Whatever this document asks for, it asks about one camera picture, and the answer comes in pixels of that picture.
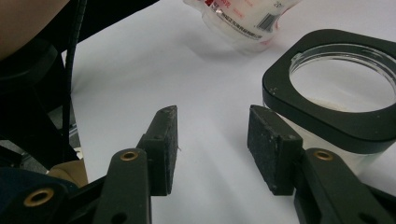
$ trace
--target black plastic part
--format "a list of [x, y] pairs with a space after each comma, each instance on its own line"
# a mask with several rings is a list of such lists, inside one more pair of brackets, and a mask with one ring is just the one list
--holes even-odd
[[148, 158], [139, 148], [125, 149], [111, 159], [94, 224], [151, 223]]
[[247, 147], [268, 188], [275, 195], [291, 195], [293, 163], [304, 153], [303, 139], [274, 111], [252, 105]]
[[[48, 201], [40, 204], [40, 201], [49, 197]], [[26, 190], [18, 195], [0, 216], [0, 223], [65, 223], [68, 216], [65, 201], [67, 190], [62, 184], [45, 184]]]
[[[396, 59], [396, 43], [338, 30], [312, 32], [299, 40], [265, 72], [262, 79], [265, 104], [276, 113], [344, 150], [370, 154], [387, 149], [396, 139], [396, 104], [362, 113], [335, 111], [311, 103], [292, 86], [290, 67], [293, 58], [312, 48], [330, 44], [365, 46]], [[370, 52], [354, 53], [376, 57]], [[384, 65], [396, 74], [396, 64]], [[395, 79], [396, 77], [390, 77], [389, 82], [394, 84]]]
[[172, 191], [177, 159], [177, 107], [161, 109], [142, 136], [137, 148], [148, 154], [152, 196], [166, 196]]
[[319, 223], [395, 223], [338, 155], [310, 148], [300, 165], [321, 214]]

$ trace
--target dark cloth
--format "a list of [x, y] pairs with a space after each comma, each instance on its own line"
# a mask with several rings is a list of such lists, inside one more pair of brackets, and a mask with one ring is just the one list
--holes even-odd
[[[78, 41], [98, 33], [158, 0], [88, 0]], [[77, 0], [71, 0], [37, 37], [49, 41], [61, 54], [67, 50], [68, 37], [76, 12]], [[36, 85], [36, 91], [47, 111], [60, 106], [64, 97], [65, 71], [59, 56], [48, 74]]]

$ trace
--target black cable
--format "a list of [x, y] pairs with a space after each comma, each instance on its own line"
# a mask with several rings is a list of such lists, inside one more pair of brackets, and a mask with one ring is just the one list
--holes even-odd
[[64, 87], [64, 104], [63, 104], [63, 139], [64, 139], [64, 150], [63, 158], [65, 159], [65, 152], [69, 149], [69, 127], [70, 127], [70, 94], [72, 89], [72, 74], [73, 74], [73, 62], [76, 53], [76, 47], [78, 43], [79, 30], [84, 18], [85, 8], [87, 6], [87, 0], [78, 0], [75, 17], [72, 23], [72, 30], [69, 36], [69, 43], [67, 48], [66, 60], [65, 60], [65, 72], [66, 82]]

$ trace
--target white table surface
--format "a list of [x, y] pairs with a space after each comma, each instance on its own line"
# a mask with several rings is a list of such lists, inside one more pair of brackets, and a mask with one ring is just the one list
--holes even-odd
[[[340, 29], [396, 42], [394, 0], [304, 0], [279, 21], [273, 45], [243, 55], [181, 0], [160, 0], [78, 45], [72, 99], [90, 181], [135, 147], [156, 111], [178, 107], [172, 194], [152, 198], [153, 223], [298, 223], [248, 151], [250, 105], [262, 75], [303, 35]], [[396, 195], [395, 146], [360, 175]]]

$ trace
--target screw hole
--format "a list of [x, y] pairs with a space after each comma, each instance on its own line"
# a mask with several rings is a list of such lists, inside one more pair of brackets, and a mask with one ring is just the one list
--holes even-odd
[[127, 216], [125, 213], [118, 213], [111, 218], [112, 224], [122, 224], [126, 221]]
[[329, 152], [326, 151], [316, 151], [314, 152], [314, 155], [323, 161], [332, 161], [333, 156]]
[[139, 154], [133, 151], [125, 152], [124, 154], [121, 155], [121, 160], [122, 161], [132, 161], [137, 158]]
[[23, 204], [26, 207], [36, 207], [49, 201], [53, 194], [53, 189], [38, 189], [29, 194]]
[[363, 222], [365, 222], [365, 223], [367, 223], [367, 224], [377, 224], [377, 223], [378, 223], [378, 222], [376, 221], [375, 217], [372, 217], [372, 216], [370, 216], [370, 215], [368, 215], [368, 214], [360, 213], [360, 214], [359, 214], [359, 218], [360, 218]]

